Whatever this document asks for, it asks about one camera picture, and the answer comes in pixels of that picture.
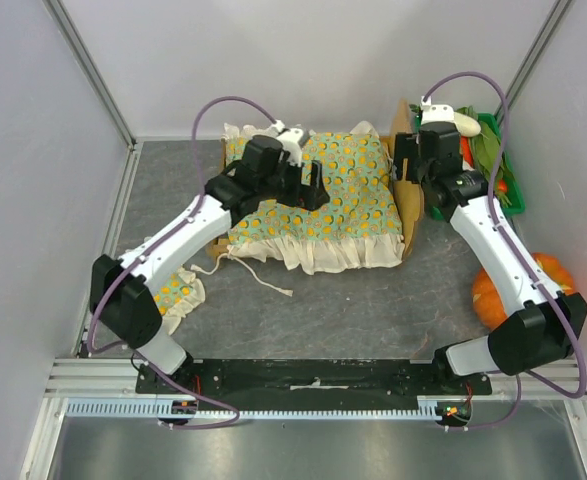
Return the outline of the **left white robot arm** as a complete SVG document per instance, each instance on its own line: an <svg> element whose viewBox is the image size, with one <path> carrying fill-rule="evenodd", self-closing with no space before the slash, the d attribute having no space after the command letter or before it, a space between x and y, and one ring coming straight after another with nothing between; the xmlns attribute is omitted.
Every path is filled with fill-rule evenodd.
<svg viewBox="0 0 587 480"><path fill-rule="evenodd" d="M301 128L284 129L277 137L255 135L240 159L208 180L204 193L139 247L114 259L94 261L90 301L92 321L102 323L130 349L158 369L158 382L181 393L192 382L189 355L162 325L155 293L187 260L213 239L228 232L260 203L277 203L316 211L328 203L322 165L310 162L303 149L311 138Z"/></svg>

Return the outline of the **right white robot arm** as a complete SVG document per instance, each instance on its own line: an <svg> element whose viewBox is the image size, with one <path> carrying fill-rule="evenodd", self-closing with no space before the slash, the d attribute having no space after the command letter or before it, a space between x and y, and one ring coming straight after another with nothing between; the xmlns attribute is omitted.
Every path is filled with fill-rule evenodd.
<svg viewBox="0 0 587 480"><path fill-rule="evenodd" d="M584 298L564 292L535 262L485 177L464 169L459 147L460 135L450 122L428 123L394 140L395 166L421 187L427 202L471 247L506 314L488 335L437 351L430 377L446 394L456 392L469 375L515 375L567 358L587 314Z"/></svg>

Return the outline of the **small lemon print pillow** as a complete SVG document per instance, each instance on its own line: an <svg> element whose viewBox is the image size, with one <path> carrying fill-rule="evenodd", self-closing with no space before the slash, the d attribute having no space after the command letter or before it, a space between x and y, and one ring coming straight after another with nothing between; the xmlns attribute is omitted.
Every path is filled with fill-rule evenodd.
<svg viewBox="0 0 587 480"><path fill-rule="evenodd" d="M153 295L162 317L162 328L173 335L182 321L206 300L205 289L197 275L180 267Z"/></svg>

